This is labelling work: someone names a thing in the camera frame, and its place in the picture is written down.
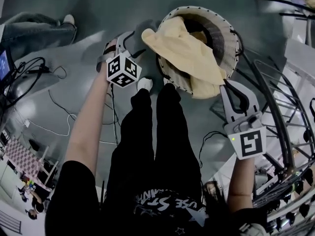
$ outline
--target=gray floor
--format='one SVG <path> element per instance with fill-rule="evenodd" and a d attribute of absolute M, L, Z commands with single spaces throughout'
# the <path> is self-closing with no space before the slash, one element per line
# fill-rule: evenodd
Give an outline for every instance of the gray floor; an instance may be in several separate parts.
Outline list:
<path fill-rule="evenodd" d="M 226 20 L 242 35 L 247 48 L 260 54 L 272 55 L 281 58 L 284 54 L 286 38 L 292 30 L 292 19 L 282 19 L 278 12 L 288 9 L 282 5 L 255 0 L 5 0 L 2 15 L 9 17 L 21 11 L 42 13 L 53 18 L 63 18 L 71 13 L 78 27 L 77 43 L 70 47 L 44 50 L 39 54 L 31 54 L 25 57 L 42 55 L 48 60 L 53 69 L 62 65 L 68 73 L 65 80 L 60 81 L 51 88 L 54 99 L 72 113 L 79 112 L 89 86 L 96 75 L 95 61 L 102 52 L 104 44 L 117 34 L 136 30 L 135 38 L 127 43 L 132 51 L 145 47 L 140 35 L 146 28 L 157 29 L 164 16 L 172 9 L 183 5 L 198 5 L 211 9 Z M 246 69 L 241 61 L 240 69 Z M 143 67 L 141 76 L 153 78 L 153 109 L 157 93 L 162 87 L 162 78 L 155 64 L 155 54 L 148 50 L 141 59 Z M 238 74 L 233 79 L 244 82 L 252 87 Z M 135 93 L 135 87 L 127 89 L 115 88 L 115 104 L 120 120 L 130 110 L 130 97 Z M 189 127 L 190 142 L 196 155 L 199 154 L 203 136 L 213 130 L 222 131 L 223 121 L 209 111 L 215 99 L 194 100 L 184 92 L 181 92 L 182 106 Z M 263 97 L 258 96 L 263 105 Z M 47 91 L 41 92 L 20 102 L 17 109 L 24 119 L 30 119 L 34 123 L 51 129 L 60 134 L 67 134 L 67 114 L 55 106 Z M 156 121 L 154 120 L 154 148 L 156 146 Z M 105 109 L 104 122 L 112 121 L 112 111 Z M 17 112 L 12 115 L 10 129 L 16 133 L 24 133 L 25 139 L 35 137 L 38 142 L 50 146 L 49 155 L 52 158 L 63 160 L 68 137 L 54 135 L 48 131 L 30 125 L 25 129 L 20 124 L 21 120 Z M 103 127 L 101 139 L 114 142 L 113 127 Z M 102 180 L 107 182 L 111 153 L 115 146 L 100 144 L 97 165 L 97 185 Z M 222 137 L 208 140 L 202 153 L 202 179 L 208 180 L 216 170 L 233 153 L 230 143 Z"/>

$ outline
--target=jeans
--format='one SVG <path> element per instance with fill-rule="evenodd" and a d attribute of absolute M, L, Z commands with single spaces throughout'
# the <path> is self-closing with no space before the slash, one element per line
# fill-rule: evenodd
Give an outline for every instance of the jeans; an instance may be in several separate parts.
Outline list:
<path fill-rule="evenodd" d="M 10 48 L 16 61 L 31 52 L 69 45 L 76 32 L 71 23 L 60 24 L 41 14 L 22 12 L 5 22 L 1 45 Z"/>
<path fill-rule="evenodd" d="M 152 146 L 152 108 L 149 92 L 131 98 L 132 110 L 121 126 L 114 150 L 102 212 L 108 218 L 127 216 L 137 194 L 151 188 L 169 189 L 201 200 L 201 173 L 192 151 L 180 96 L 166 84 L 157 98 L 157 151 Z"/>

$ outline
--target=black and white marker cube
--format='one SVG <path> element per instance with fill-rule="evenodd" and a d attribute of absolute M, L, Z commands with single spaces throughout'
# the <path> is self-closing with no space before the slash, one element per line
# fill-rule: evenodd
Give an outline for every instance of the black and white marker cube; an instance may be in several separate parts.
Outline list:
<path fill-rule="evenodd" d="M 247 159 L 266 153 L 266 127 L 228 134 L 239 159 Z"/>
<path fill-rule="evenodd" d="M 107 80 L 125 88 L 139 80 L 142 68 L 124 53 L 107 61 Z"/>

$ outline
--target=shoe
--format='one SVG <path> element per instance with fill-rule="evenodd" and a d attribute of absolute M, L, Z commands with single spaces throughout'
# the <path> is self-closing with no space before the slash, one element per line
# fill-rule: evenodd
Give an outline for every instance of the shoe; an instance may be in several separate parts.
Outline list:
<path fill-rule="evenodd" d="M 153 87 L 153 81 L 150 79 L 147 79 L 144 77 L 138 81 L 138 91 L 140 91 L 140 89 L 146 89 L 150 92 L 152 87 Z"/>
<path fill-rule="evenodd" d="M 164 82 L 164 85 L 166 85 L 166 84 L 172 84 L 175 88 L 177 88 L 173 83 L 171 83 L 168 79 L 166 79 L 166 78 L 163 78 L 163 82 Z"/>
<path fill-rule="evenodd" d="M 68 14 L 64 17 L 63 23 L 71 23 L 74 25 L 74 17 L 71 14 Z"/>
<path fill-rule="evenodd" d="M 18 189 L 18 191 L 19 191 L 20 195 L 22 195 L 22 194 L 24 194 L 24 193 L 25 193 L 24 188 L 20 189 L 19 187 L 17 187 L 17 189 Z"/>

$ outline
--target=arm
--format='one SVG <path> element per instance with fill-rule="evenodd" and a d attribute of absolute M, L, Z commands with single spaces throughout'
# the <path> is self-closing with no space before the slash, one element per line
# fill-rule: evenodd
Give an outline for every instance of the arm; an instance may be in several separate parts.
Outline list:
<path fill-rule="evenodd" d="M 65 161 L 84 164 L 94 176 L 108 85 L 104 62 L 75 121 L 65 155 Z"/>
<path fill-rule="evenodd" d="M 40 204 L 42 203 L 41 198 L 34 191 L 30 191 L 30 193 L 37 199 L 37 202 L 39 202 Z"/>
<path fill-rule="evenodd" d="M 254 158 L 236 159 L 227 197 L 227 204 L 232 213 L 244 208 L 252 208 L 254 162 Z"/>

